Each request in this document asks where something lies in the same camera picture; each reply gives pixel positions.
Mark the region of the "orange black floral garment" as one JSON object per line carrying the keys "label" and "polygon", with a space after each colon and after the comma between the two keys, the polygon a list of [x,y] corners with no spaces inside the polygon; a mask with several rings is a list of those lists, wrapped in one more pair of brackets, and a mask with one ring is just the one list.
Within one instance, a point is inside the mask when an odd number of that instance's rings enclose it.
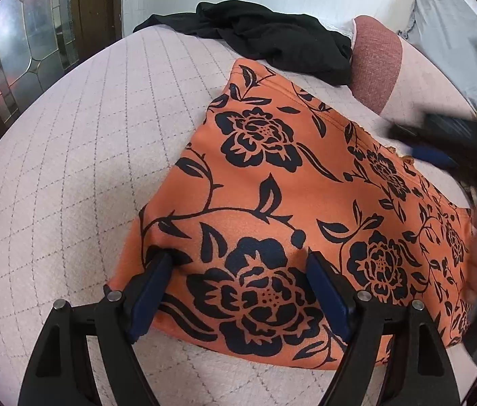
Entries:
{"label": "orange black floral garment", "polygon": [[216,352],[334,369],[345,340],[306,278],[318,251],[382,302],[421,300],[442,341],[468,328],[469,212],[411,161],[264,65],[229,81],[125,241],[114,291],[178,252],[155,326]]}

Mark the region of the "pink and maroon pillow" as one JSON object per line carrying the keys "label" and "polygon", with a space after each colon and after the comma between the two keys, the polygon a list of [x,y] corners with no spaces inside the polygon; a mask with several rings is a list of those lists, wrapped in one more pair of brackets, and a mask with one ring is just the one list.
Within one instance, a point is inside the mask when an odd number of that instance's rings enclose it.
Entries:
{"label": "pink and maroon pillow", "polygon": [[474,111],[423,53],[376,18],[353,20],[350,90],[364,106],[394,122],[418,124],[424,110],[473,119]]}

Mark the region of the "grey pillow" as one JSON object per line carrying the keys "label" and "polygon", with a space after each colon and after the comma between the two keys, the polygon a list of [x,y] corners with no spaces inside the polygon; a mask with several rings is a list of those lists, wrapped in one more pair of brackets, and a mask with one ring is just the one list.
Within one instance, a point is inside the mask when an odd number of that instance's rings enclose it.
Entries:
{"label": "grey pillow", "polygon": [[399,35],[477,107],[477,14],[465,0],[414,0]]}

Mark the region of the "stained glass wooden door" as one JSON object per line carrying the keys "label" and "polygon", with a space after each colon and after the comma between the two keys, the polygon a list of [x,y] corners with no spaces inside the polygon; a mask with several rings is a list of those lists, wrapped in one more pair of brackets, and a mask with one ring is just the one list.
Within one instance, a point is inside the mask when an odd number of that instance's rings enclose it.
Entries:
{"label": "stained glass wooden door", "polygon": [[46,90],[122,33],[122,0],[0,0],[0,138]]}

